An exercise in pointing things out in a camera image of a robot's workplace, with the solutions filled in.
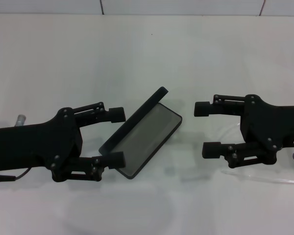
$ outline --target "reflective surface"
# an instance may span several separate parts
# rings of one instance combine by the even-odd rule
[[[132,177],[181,121],[180,116],[157,104],[112,150],[124,153],[126,166],[119,170]]]
[[[204,141],[241,143],[240,118],[194,117],[214,94],[294,105],[294,18],[0,15],[0,128],[101,101],[129,117],[161,86],[183,122],[135,179],[105,170],[98,183],[56,183],[33,169],[0,184],[0,235],[294,235],[294,185],[201,156]],[[82,157],[121,125],[81,128]],[[262,175],[237,170],[294,179],[292,152]]]

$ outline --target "white wall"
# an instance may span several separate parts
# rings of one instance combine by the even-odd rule
[[[263,0],[102,0],[107,15],[259,15]]]
[[[102,0],[106,15],[294,16],[294,0]],[[101,15],[100,0],[0,0],[0,13]]]
[[[100,0],[0,0],[0,13],[101,14]]]
[[[294,16],[294,0],[266,0],[262,16]]]

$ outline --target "white backdrop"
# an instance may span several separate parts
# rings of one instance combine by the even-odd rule
[[[294,16],[294,0],[101,0],[108,15]],[[0,0],[0,13],[101,15],[100,0]]]
[[[222,138],[239,118],[193,117],[214,94],[294,105],[294,18],[0,15],[0,127],[99,101],[128,118],[160,86],[183,122],[135,179],[55,183],[33,169],[0,184],[0,235],[294,235],[294,185],[225,175],[225,160],[201,156],[204,141],[241,142]],[[82,156],[120,125],[82,128]],[[291,153],[268,173],[294,179]]]

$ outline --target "tile grout line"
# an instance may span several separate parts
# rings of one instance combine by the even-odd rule
[[[266,0],[264,0],[264,3],[263,3],[263,6],[261,7],[261,10],[260,10],[259,16],[261,16],[261,13],[263,13],[263,9],[264,9],[265,4],[266,4]]]
[[[104,15],[103,6],[102,6],[102,0],[100,0],[100,6],[101,6],[101,13]]]

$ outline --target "white table surface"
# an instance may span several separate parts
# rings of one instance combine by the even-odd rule
[[[241,142],[239,118],[193,117],[214,94],[294,105],[294,18],[0,15],[0,127],[99,101],[128,118],[160,86],[183,122],[135,179],[55,183],[32,169],[0,183],[0,235],[294,235],[294,185],[226,175],[224,159],[201,156],[204,141]],[[82,128],[82,156],[120,125]],[[273,177],[294,178],[290,153],[267,166]]]

